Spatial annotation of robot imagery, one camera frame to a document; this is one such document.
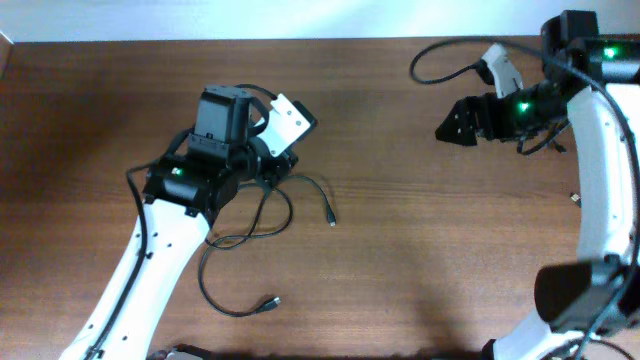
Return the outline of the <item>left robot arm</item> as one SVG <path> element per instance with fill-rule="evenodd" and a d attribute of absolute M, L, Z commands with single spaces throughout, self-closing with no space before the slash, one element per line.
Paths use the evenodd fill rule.
<path fill-rule="evenodd" d="M 242 183 L 274 188 L 297 162 L 292 151 L 317 126 L 298 100 L 256 97 L 252 84 L 207 86 L 192 127 L 143 165 L 138 218 L 93 313 L 64 359 L 143 359 L 175 286 Z"/>

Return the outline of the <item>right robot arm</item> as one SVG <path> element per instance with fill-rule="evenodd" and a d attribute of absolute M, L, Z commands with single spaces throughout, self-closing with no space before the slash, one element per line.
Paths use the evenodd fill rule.
<path fill-rule="evenodd" d="M 506 41 L 488 40 L 475 70 L 492 91 L 458 100 L 442 142 L 514 141 L 518 152 L 571 128 L 579 162 L 574 262 L 542 268 L 534 310 L 484 359 L 578 359 L 590 343 L 639 324 L 639 45 L 601 35 L 592 11 L 566 10 L 541 29 L 544 79 L 525 87 Z"/>

